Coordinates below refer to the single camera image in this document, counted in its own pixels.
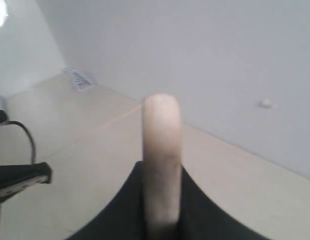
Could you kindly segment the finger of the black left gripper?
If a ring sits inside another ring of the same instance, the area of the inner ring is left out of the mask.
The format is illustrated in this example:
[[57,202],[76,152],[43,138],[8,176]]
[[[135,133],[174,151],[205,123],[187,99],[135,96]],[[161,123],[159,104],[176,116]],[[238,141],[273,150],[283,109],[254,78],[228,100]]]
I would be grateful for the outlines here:
[[0,200],[8,200],[36,184],[50,184],[52,169],[45,163],[0,165]]

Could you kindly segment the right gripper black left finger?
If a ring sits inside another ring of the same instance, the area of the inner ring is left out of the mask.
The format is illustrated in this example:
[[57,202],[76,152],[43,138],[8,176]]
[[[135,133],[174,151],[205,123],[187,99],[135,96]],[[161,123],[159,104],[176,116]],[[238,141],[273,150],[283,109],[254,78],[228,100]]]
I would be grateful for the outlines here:
[[132,171],[114,198],[69,240],[145,240],[142,200],[142,162]]

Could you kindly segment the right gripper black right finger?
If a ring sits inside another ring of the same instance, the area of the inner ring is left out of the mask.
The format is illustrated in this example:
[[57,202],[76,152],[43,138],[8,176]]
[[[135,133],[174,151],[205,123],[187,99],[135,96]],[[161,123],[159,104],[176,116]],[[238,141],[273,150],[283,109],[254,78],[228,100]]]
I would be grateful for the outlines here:
[[266,240],[267,237],[232,217],[182,170],[180,240]]

